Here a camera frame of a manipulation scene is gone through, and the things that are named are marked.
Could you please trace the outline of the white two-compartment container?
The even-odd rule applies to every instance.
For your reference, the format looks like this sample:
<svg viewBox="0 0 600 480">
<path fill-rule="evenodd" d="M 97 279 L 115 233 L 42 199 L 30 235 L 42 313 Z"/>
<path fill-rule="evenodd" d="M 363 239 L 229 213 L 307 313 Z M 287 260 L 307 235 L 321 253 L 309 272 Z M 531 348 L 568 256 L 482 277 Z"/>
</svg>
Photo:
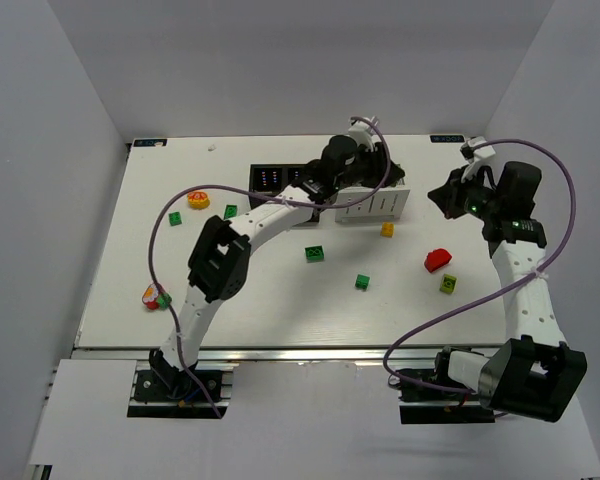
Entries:
<svg viewBox="0 0 600 480">
<path fill-rule="evenodd" d="M 341 190 L 336 198 L 336 204 L 354 201 L 356 204 L 346 209 L 336 209 L 335 221 L 341 224 L 390 222 L 401 217 L 410 194 L 410 188 L 406 184 L 405 178 L 381 188 L 373 196 L 360 201 L 370 191 L 371 188 L 361 185 Z"/>
</svg>

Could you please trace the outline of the blue label left corner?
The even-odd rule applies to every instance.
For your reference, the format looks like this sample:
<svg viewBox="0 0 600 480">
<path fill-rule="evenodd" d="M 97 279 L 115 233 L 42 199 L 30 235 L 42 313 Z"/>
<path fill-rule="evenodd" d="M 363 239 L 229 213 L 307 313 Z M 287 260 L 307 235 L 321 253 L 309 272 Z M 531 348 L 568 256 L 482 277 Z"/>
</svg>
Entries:
<svg viewBox="0 0 600 480">
<path fill-rule="evenodd" d="M 157 139 L 135 139 L 132 146 L 134 148 L 159 148 L 167 144 L 166 138 Z"/>
</svg>

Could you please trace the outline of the lime lego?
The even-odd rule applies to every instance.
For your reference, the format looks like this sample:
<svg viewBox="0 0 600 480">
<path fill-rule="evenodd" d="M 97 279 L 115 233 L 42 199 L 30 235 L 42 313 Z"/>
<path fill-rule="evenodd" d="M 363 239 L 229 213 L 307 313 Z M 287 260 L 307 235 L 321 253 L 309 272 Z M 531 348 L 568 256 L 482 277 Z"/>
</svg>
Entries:
<svg viewBox="0 0 600 480">
<path fill-rule="evenodd" d="M 441 278 L 439 290 L 446 294 L 453 294 L 457 285 L 455 276 L 444 274 Z"/>
</svg>

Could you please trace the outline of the red rounded lego block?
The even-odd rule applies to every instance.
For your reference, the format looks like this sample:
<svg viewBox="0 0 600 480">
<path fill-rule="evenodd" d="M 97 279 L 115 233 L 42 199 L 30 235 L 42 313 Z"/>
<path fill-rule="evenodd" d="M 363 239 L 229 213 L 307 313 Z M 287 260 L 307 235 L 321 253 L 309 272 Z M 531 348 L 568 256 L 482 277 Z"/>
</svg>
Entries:
<svg viewBox="0 0 600 480">
<path fill-rule="evenodd" d="M 424 267 L 429 273 L 443 268 L 452 260 L 451 253 L 444 248 L 437 248 L 430 251 L 424 260 Z"/>
</svg>

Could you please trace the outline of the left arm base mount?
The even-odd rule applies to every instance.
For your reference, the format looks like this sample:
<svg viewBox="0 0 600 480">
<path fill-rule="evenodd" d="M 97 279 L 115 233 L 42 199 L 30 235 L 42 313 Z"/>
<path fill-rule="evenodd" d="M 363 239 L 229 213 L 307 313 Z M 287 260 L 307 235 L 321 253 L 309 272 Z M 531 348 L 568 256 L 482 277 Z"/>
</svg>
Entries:
<svg viewBox="0 0 600 480">
<path fill-rule="evenodd" d="M 233 373 L 203 369 L 195 372 L 216 409 L 200 386 L 188 375 L 184 384 L 170 390 L 148 367 L 137 368 L 127 407 L 128 418 L 219 420 L 227 411 L 232 394 Z"/>
</svg>

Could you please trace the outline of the dark green 2x2 lego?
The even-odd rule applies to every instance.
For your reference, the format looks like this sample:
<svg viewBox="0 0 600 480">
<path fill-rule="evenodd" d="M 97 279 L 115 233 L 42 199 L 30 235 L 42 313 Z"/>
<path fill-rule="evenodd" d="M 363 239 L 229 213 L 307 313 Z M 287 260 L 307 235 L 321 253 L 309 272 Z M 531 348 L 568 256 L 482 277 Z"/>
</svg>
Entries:
<svg viewBox="0 0 600 480">
<path fill-rule="evenodd" d="M 321 262 L 325 259 L 324 249 L 321 245 L 305 248 L 305 258 L 309 263 Z"/>
</svg>

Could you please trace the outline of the red flower lego green brick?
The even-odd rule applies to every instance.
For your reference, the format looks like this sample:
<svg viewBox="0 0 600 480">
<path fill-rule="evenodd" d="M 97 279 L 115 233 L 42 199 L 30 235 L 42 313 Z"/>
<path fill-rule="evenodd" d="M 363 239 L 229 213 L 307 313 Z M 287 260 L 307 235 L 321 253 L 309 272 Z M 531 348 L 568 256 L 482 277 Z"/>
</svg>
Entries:
<svg viewBox="0 0 600 480">
<path fill-rule="evenodd" d="M 166 310 L 171 304 L 171 296 L 156 284 L 150 284 L 142 295 L 142 304 L 148 310 Z"/>
</svg>

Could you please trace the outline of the small green square lego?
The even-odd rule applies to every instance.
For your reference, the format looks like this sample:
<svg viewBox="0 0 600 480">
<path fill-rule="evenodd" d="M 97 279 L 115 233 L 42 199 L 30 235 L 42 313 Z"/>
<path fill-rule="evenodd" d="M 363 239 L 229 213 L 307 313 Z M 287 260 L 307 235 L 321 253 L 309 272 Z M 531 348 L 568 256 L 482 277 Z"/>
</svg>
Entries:
<svg viewBox="0 0 600 480">
<path fill-rule="evenodd" d="M 178 211 L 170 212 L 168 214 L 168 220 L 171 226 L 179 226 L 182 224 L 182 217 Z"/>
</svg>

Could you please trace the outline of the dark green long lego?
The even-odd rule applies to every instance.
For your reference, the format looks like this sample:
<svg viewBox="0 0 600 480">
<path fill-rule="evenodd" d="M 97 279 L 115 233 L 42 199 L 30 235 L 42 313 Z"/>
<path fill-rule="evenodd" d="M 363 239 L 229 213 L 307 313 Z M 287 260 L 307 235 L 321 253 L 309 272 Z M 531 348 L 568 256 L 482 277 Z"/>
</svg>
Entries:
<svg viewBox="0 0 600 480">
<path fill-rule="evenodd" d="M 223 219 L 229 220 L 238 216 L 239 210 L 237 205 L 227 204 L 224 209 Z"/>
</svg>

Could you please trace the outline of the black two-compartment container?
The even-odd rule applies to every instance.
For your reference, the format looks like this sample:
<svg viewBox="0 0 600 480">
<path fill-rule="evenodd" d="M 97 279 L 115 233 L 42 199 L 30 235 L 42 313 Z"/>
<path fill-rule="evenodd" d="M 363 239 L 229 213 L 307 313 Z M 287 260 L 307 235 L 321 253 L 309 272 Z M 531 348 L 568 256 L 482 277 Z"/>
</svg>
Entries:
<svg viewBox="0 0 600 480">
<path fill-rule="evenodd" d="M 275 197 L 302 175 L 304 167 L 304 164 L 251 164 L 249 191 Z"/>
</svg>

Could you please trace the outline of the blue label corner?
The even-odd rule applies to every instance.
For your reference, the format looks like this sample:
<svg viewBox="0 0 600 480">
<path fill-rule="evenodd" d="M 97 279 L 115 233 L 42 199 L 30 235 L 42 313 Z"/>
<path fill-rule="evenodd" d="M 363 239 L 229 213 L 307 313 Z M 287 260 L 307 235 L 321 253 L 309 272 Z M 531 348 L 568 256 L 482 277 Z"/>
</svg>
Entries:
<svg viewBox="0 0 600 480">
<path fill-rule="evenodd" d="M 431 134 L 429 139 L 432 143 L 464 143 L 463 135 L 454 134 Z"/>
<path fill-rule="evenodd" d="M 132 146 L 134 148 L 159 148 L 167 144 L 166 138 L 157 139 L 135 139 Z"/>
</svg>

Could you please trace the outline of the yellow round flower lego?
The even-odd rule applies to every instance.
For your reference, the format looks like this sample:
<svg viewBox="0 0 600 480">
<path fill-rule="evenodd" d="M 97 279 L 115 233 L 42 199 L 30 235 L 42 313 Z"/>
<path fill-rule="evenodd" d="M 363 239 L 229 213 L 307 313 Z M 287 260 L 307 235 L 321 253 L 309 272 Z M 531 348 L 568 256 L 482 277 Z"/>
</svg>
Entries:
<svg viewBox="0 0 600 480">
<path fill-rule="evenodd" d="M 210 206 L 209 195 L 201 190 L 191 191 L 187 194 L 187 203 L 194 210 L 204 210 Z"/>
</svg>

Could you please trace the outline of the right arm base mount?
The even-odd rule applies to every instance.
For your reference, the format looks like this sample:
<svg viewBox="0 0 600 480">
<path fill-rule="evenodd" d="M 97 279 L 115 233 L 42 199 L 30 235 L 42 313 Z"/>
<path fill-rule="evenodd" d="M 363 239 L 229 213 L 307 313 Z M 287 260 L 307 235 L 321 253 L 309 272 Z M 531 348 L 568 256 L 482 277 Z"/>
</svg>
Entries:
<svg viewBox="0 0 600 480">
<path fill-rule="evenodd" d="M 496 421 L 493 410 L 483 408 L 475 393 L 442 391 L 423 386 L 431 383 L 445 388 L 465 389 L 447 374 L 450 348 L 436 355 L 431 368 L 402 368 L 399 376 L 388 379 L 388 386 L 399 392 L 402 425 L 491 424 Z"/>
</svg>

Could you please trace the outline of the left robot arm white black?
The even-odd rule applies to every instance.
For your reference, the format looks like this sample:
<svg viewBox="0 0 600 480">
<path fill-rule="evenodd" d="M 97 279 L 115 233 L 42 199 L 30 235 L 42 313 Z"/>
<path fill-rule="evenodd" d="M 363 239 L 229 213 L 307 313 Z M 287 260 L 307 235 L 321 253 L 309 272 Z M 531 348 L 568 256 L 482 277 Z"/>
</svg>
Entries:
<svg viewBox="0 0 600 480">
<path fill-rule="evenodd" d="M 230 219 L 210 217 L 187 262 L 183 304 L 170 311 L 172 332 L 149 355 L 150 368 L 169 396 L 182 400 L 194 390 L 204 390 L 194 374 L 202 341 L 220 306 L 245 285 L 253 253 L 282 232 L 308 222 L 317 211 L 333 208 L 341 190 L 392 186 L 404 176 L 384 141 L 364 144 L 337 135 L 320 158 L 303 166 L 276 196 Z"/>
</svg>

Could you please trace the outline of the small dark green lego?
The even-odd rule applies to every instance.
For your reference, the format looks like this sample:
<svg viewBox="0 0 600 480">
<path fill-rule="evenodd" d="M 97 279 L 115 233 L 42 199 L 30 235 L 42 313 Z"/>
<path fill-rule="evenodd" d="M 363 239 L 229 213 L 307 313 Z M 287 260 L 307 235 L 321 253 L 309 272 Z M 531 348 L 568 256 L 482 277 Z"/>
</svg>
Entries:
<svg viewBox="0 0 600 480">
<path fill-rule="evenodd" d="M 363 274 L 358 274 L 355 280 L 355 288 L 366 291 L 369 288 L 370 277 Z"/>
</svg>

